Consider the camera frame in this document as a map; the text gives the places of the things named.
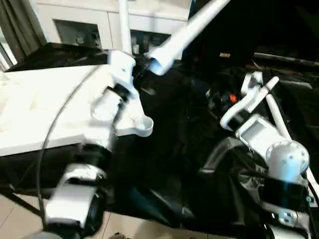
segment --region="white plastic part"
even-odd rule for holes
[[[135,66],[134,58],[122,51],[112,50],[109,54],[109,64],[111,65],[111,74],[114,84],[120,84],[125,87],[131,94],[129,101],[125,103],[124,111],[122,112],[116,124],[117,136],[136,134],[141,137],[149,136],[153,131],[153,120],[146,116],[143,111],[139,92],[133,85],[132,70]],[[110,104],[117,107],[116,101],[111,98],[105,99],[98,106],[105,111],[113,109],[108,108]],[[94,115],[96,119],[101,121],[109,121],[109,113],[100,111],[99,115]]]
[[[148,56],[154,61],[150,70],[157,74],[165,74],[173,65],[174,59],[192,40],[199,35],[214,17],[230,2],[230,0],[211,0],[195,16],[186,27],[174,33],[160,47],[154,48]]]
[[[129,26],[128,0],[119,0],[122,50],[132,54],[131,31]]]
[[[46,222],[71,221],[85,228],[96,191],[96,187],[87,185],[65,183],[57,187],[46,206]]]
[[[268,148],[266,162],[269,177],[304,184],[301,174],[309,167],[309,153],[300,143],[286,139]]]
[[[112,122],[118,112],[121,97],[107,91],[91,105],[91,119],[84,130],[85,143],[93,143],[112,150]]]
[[[139,98],[132,77],[135,59],[123,51],[111,50],[109,51],[108,64],[111,65],[111,75],[114,82],[125,87],[134,99]]]
[[[267,160],[267,150],[276,142],[285,140],[272,124],[260,117],[258,114],[252,115],[235,132],[247,147],[258,153],[264,160]]]
[[[248,92],[248,94],[242,100],[234,104],[221,118],[220,126],[222,126],[224,129],[232,130],[228,126],[228,123],[236,114],[238,114],[240,111],[247,108],[247,106],[251,104],[251,102],[255,99],[255,97],[258,94],[258,90],[259,90],[259,87],[255,86],[253,89],[251,89]]]
[[[268,225],[271,228],[271,231],[273,232],[274,238],[278,239],[305,239],[302,235],[299,233],[289,230],[282,227],[276,227],[273,225]]]
[[[266,96],[266,101],[280,134],[287,139],[291,139],[274,97],[268,94]]]
[[[250,90],[249,85],[250,85],[250,81],[252,78],[254,78],[257,81],[257,83],[263,84],[263,73],[262,72],[255,71],[252,74],[247,73],[245,78],[244,78],[244,82],[242,84],[241,90],[240,90],[242,95],[244,95],[244,96],[247,95],[248,91]]]
[[[262,87],[254,99],[253,103],[247,107],[248,112],[252,112],[260,102],[266,97],[270,90],[274,88],[274,86],[278,83],[279,78],[277,76],[273,77],[264,87]]]

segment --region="black cable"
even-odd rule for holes
[[[42,220],[42,226],[43,228],[45,228],[45,209],[44,209],[44,203],[43,203],[43,198],[42,198],[42,192],[41,192],[41,163],[43,161],[43,155],[44,155],[44,151],[47,148],[47,145],[49,143],[49,137],[53,131],[53,129],[55,128],[56,122],[58,120],[58,118],[60,117],[61,113],[64,111],[65,107],[67,106],[67,104],[70,102],[70,100],[73,98],[73,96],[79,91],[79,89],[82,87],[82,85],[96,72],[96,70],[100,68],[100,66],[96,66],[94,67],[94,69],[86,76],[84,77],[84,79],[75,87],[75,89],[71,92],[71,94],[68,96],[68,98],[66,99],[66,101],[64,102],[64,104],[62,105],[62,107],[60,108],[59,112],[57,113],[57,115],[55,116],[49,131],[45,137],[45,140],[43,142],[42,148],[40,150],[40,154],[38,157],[38,160],[36,161],[36,194],[38,196],[38,202],[39,202],[39,208],[40,208],[40,216],[41,216],[41,220]]]

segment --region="tile floor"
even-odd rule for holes
[[[35,197],[20,197],[34,207],[38,207]],[[22,239],[40,229],[41,220],[38,216],[0,195],[1,239]],[[171,229],[157,223],[109,212],[104,213],[103,226],[91,239],[108,239],[117,232],[131,239],[225,239],[203,233]]]

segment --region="white pipe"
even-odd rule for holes
[[[129,26],[128,0],[119,0],[122,50],[132,54],[131,31]]]
[[[291,139],[274,97],[269,94],[266,96],[266,101],[280,134],[287,139]]]
[[[264,87],[262,87],[259,91],[259,94],[256,96],[254,102],[247,107],[247,111],[251,113],[260,102],[266,97],[270,90],[274,88],[274,86],[278,83],[279,78],[277,76],[273,77]]]
[[[173,65],[174,58],[203,31],[229,2],[230,0],[211,0],[190,19],[186,27],[178,30],[160,47],[151,51],[149,57],[154,58],[154,61],[150,65],[150,70],[157,75],[165,74]]]

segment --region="orange object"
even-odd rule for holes
[[[229,95],[229,100],[230,100],[232,103],[235,103],[235,102],[237,102],[237,96],[234,95],[234,94],[230,94],[230,95]]]

